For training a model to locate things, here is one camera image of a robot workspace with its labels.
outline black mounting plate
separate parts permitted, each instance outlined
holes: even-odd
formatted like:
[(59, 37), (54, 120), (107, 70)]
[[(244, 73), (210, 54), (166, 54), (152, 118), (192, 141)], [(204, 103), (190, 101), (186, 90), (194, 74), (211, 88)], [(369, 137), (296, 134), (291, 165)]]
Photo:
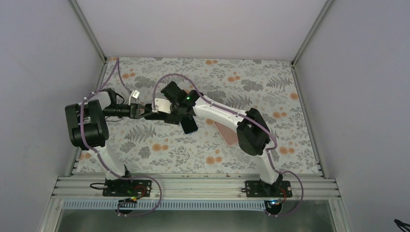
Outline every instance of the black mounting plate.
[[(292, 189), (288, 190), (291, 186), (291, 183), (286, 180), (282, 180), (280, 184), (280, 188), (283, 189), (286, 193), (286, 197), (292, 197)], [(272, 195), (266, 194), (264, 191), (263, 186), (259, 180), (247, 180), (245, 181), (245, 188), (242, 189), (242, 192), (246, 193), (246, 197), (254, 198), (254, 197), (284, 197), (283, 192), (279, 189)]]
[(115, 184), (108, 185), (108, 188), (104, 188), (102, 195), (104, 197), (133, 197), (141, 194), (141, 189), (136, 188), (137, 186), (143, 186), (146, 191), (144, 197), (149, 197), (152, 188), (151, 180), (132, 180), (130, 181), (121, 181)]

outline floral pattern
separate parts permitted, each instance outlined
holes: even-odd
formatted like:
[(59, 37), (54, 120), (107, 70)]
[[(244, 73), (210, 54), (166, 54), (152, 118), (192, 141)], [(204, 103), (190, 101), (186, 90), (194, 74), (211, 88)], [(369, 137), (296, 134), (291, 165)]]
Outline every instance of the floral pattern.
[[(105, 78), (117, 58), (109, 58)], [(278, 140), (272, 153), (277, 168), (298, 174), (317, 174), (318, 169), (288, 61), (192, 58), (120, 58), (122, 78), (130, 89), (140, 91), (138, 103), (152, 101), (155, 83), (165, 74), (181, 73), (212, 99), (248, 110), (257, 108)], [(158, 92), (170, 81), (191, 91), (180, 77), (164, 79)], [(107, 86), (124, 96), (117, 71)], [(227, 146), (213, 121), (196, 117), (198, 131), (185, 135), (180, 125), (145, 119), (110, 118), (110, 153), (132, 172), (182, 174), (256, 174), (252, 156), (238, 146)], [(94, 157), (83, 152), (80, 172), (100, 172)]]

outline white wall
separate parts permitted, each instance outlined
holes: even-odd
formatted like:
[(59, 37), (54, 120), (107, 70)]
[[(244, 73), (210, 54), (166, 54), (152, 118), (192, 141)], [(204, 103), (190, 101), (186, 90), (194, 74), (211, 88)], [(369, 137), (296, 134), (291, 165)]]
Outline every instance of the white wall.
[(1, 1), (0, 34), (0, 230), (37, 231), (102, 63), (66, 0)]
[(293, 60), (326, 0), (77, 0), (107, 56)]
[(410, 2), (337, 0), (297, 64), (354, 231), (410, 223)]

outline pink notebook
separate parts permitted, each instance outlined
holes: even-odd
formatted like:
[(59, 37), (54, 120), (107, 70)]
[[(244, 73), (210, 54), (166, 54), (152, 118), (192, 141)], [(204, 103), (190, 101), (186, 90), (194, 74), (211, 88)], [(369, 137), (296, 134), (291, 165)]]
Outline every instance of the pink notebook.
[(222, 135), (228, 146), (232, 146), (238, 142), (238, 135), (236, 131), (231, 130), (231, 128), (226, 127), (218, 122), (214, 122), (215, 127), (218, 129), (219, 133)]

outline purple cable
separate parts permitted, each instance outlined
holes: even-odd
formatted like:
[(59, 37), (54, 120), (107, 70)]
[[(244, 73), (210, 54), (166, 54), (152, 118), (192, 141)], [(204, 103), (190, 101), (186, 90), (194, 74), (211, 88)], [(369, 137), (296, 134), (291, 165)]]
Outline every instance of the purple cable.
[[(202, 100), (204, 100), (204, 101), (205, 101), (206, 103), (208, 103), (208, 104), (211, 104), (211, 103), (212, 103), (212, 102), (210, 102), (208, 99), (204, 98), (204, 96), (201, 94), (201, 92), (200, 92), (199, 89), (196, 87), (196, 85), (192, 82), (192, 80), (190, 80), (189, 78), (187, 78), (186, 76), (184, 76), (184, 75), (182, 75), (182, 74), (170, 73), (170, 74), (167, 74), (167, 75), (161, 77), (161, 78), (157, 81), (157, 83), (155, 84), (155, 86), (154, 86), (154, 93), (153, 93), (153, 95), (152, 95), (152, 109), (153, 109), (153, 110), (156, 109), (156, 108), (155, 108), (155, 93), (157, 92), (157, 87), (158, 87), (158, 85), (160, 84), (160, 82), (161, 82), (163, 79), (165, 79), (165, 78), (167, 78), (167, 77), (169, 77), (169, 76), (179, 76), (179, 77), (184, 78), (185, 80), (187, 80), (187, 81), (194, 87), (195, 91), (198, 93), (199, 97), (200, 97)], [(223, 110), (223, 111), (226, 111), (226, 112), (228, 112), (228, 113), (231, 113), (231, 114), (235, 114), (235, 115), (236, 115), (236, 112), (235, 112), (235, 111), (230, 110), (230, 109), (227, 109), (227, 108), (225, 108), (225, 107), (223, 107), (223, 106), (220, 106), (220, 105), (217, 105), (217, 104), (213, 104), (212, 106), (214, 106), (214, 107), (216, 107), (216, 108), (218, 108), (218, 109), (221, 109), (221, 110)], [(254, 125), (256, 125), (257, 127), (259, 127), (260, 129), (262, 129), (262, 130), (272, 139), (272, 141), (273, 141), (273, 143), (274, 143), (274, 146), (273, 146), (273, 147), (270, 147), (270, 148), (267, 148), (267, 149), (265, 150), (265, 151), (267, 152), (267, 156), (268, 156), (268, 159), (269, 159), (269, 163), (270, 163), (270, 166), (272, 167), (272, 169), (273, 169), (275, 172), (277, 172), (278, 174), (290, 173), (290, 174), (294, 175), (294, 176), (296, 177), (296, 179), (299, 181), (300, 188), (301, 188), (301, 191), (302, 191), (302, 194), (301, 194), (299, 203), (298, 203), (298, 204), (296, 205), (296, 207), (295, 207), (293, 210), (291, 210), (290, 212), (288, 212), (288, 213), (286, 213), (286, 214), (283, 214), (283, 215), (276, 215), (276, 217), (287, 216), (287, 215), (290, 215), (290, 214), (294, 213), (295, 210), (299, 208), (299, 206), (300, 206), (300, 204), (302, 203), (302, 200), (303, 200), (304, 189), (303, 189), (302, 181), (300, 180), (300, 178), (299, 178), (294, 172), (291, 172), (291, 171), (281, 172), (281, 171), (276, 170), (275, 166), (273, 165), (273, 161), (272, 161), (272, 158), (271, 158), (271, 156), (270, 156), (269, 151), (276, 149), (277, 146), (278, 146), (278, 144), (277, 144), (277, 142), (276, 142), (276, 138), (271, 134), (271, 132), (270, 132), (268, 129), (266, 129), (265, 127), (263, 127), (261, 124), (259, 124), (258, 122), (256, 122), (256, 121), (253, 120), (252, 118), (250, 118), (250, 117), (247, 117), (247, 116), (242, 115), (242, 114), (238, 114), (238, 116), (239, 116), (239, 117), (242, 117), (242, 118), (244, 118), (244, 119), (246, 119), (246, 120), (248, 120), (249, 122), (253, 123)]]
[[(114, 73), (114, 70), (115, 70), (116, 67), (118, 68), (118, 75), (119, 75), (119, 78), (120, 78), (120, 80), (121, 80), (121, 83), (123, 84), (123, 86), (124, 86), (127, 90), (129, 90), (129, 89), (125, 86), (124, 82), (122, 81), (121, 75), (120, 75), (120, 73), (119, 73), (119, 58), (118, 58), (117, 61), (116, 61), (116, 64), (114, 65), (113, 70), (111, 71), (110, 75), (108, 76), (108, 78), (107, 78), (107, 80), (104, 82), (104, 84), (102, 84), (101, 87), (100, 87), (95, 93), (91, 93), (88, 97), (86, 97), (86, 98), (81, 102), (81, 106), (80, 106), (80, 132), (81, 132), (81, 139), (83, 140), (84, 146), (85, 146), (86, 148), (92, 150), (93, 152), (95, 152), (95, 153), (97, 154), (97, 158), (98, 158), (98, 160), (100, 161), (101, 165), (102, 165), (109, 173), (111, 173), (113, 176), (117, 177), (118, 179), (122, 179), (122, 180), (133, 180), (133, 179), (138, 179), (138, 178), (147, 178), (147, 179), (150, 179), (150, 180), (154, 181), (154, 182), (158, 185), (158, 189), (159, 189), (159, 191), (160, 191), (160, 198), (159, 198), (158, 202), (155, 204), (155, 207), (152, 208), (152, 209), (149, 210), (149, 211), (146, 211), (146, 212), (143, 212), (143, 213), (140, 213), (140, 214), (128, 215), (129, 217), (142, 216), (142, 215), (146, 215), (146, 214), (149, 214), (149, 213), (153, 212), (153, 211), (154, 211), (155, 209), (157, 209), (157, 208), (160, 206), (160, 204), (161, 204), (161, 201), (162, 201), (162, 189), (161, 189), (161, 186), (160, 186), (160, 184), (158, 183), (158, 181), (157, 181), (155, 178), (153, 178), (153, 177), (151, 177), (151, 176), (147, 176), (147, 175), (138, 175), (138, 176), (133, 176), (133, 177), (125, 178), (125, 177), (122, 177), (122, 176), (118, 175), (117, 173), (113, 172), (113, 171), (104, 163), (103, 159), (101, 158), (100, 153), (99, 153), (95, 148), (90, 147), (90, 146), (88, 145), (88, 143), (87, 143), (87, 141), (86, 141), (85, 134), (84, 134), (84, 105), (85, 105), (86, 101), (88, 101), (89, 98), (95, 96), (99, 91), (101, 91), (101, 90), (104, 88), (104, 86), (105, 86), (105, 85), (108, 83), (108, 81), (110, 80), (110, 78), (111, 78), (112, 74)], [(119, 216), (126, 216), (125, 214), (122, 214), (122, 213), (119, 212), (119, 208), (120, 208), (121, 206), (122, 206), (121, 204), (118, 205), (117, 213), (118, 213)]]

